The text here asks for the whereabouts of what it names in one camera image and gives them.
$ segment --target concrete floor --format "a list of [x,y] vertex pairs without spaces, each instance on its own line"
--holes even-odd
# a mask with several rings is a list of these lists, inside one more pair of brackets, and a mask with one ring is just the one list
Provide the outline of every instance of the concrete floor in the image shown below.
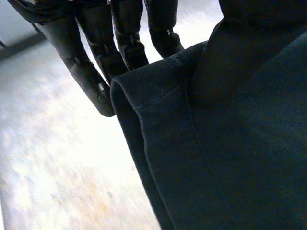
[[[189,47],[221,18],[218,0],[180,0],[175,31]],[[145,12],[140,33],[161,59]],[[0,194],[6,230],[159,229],[116,117],[95,110],[49,43],[0,63]]]

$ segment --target dark blue cloth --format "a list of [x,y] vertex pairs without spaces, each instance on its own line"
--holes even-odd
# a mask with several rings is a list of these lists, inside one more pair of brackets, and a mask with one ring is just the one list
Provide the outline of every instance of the dark blue cloth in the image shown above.
[[188,94],[205,45],[111,86],[161,228],[307,229],[307,33],[207,110]]

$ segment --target stitching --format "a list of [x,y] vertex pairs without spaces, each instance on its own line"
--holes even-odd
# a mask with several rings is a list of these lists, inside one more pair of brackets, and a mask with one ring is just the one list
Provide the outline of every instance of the stitching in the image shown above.
[[162,100],[163,98],[165,98],[166,96],[168,96],[172,91],[174,91],[174,90],[177,89],[178,87],[180,87],[180,85],[178,85],[178,86],[172,88],[170,91],[168,91],[168,92],[167,92],[166,94],[164,94],[163,96],[159,97],[159,98],[158,98],[157,100],[155,100],[154,102],[151,102],[151,103],[149,103],[148,105],[145,105],[145,106],[143,106],[143,107],[141,107],[141,108],[137,108],[136,110],[141,111],[141,110],[146,109],[147,107],[149,107],[149,106],[151,106],[151,105],[153,105],[153,104],[159,102],[160,100]]

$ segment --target dark fabric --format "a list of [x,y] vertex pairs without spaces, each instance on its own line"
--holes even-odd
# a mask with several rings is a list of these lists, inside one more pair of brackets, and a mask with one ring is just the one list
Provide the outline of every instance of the dark fabric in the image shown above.
[[211,109],[188,94],[204,48],[111,86],[162,229],[307,229],[307,33]]
[[36,4],[23,0],[8,0],[8,2],[30,23],[47,23],[74,14],[76,8],[107,4],[107,0],[38,0]]

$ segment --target floor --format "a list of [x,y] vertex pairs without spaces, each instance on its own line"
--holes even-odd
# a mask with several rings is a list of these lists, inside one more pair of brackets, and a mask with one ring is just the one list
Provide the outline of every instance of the floor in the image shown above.
[[[218,0],[180,0],[177,17],[189,47],[222,14]],[[141,26],[160,60],[145,12]],[[49,43],[0,63],[0,194],[6,230],[159,229],[116,117],[95,110]]]

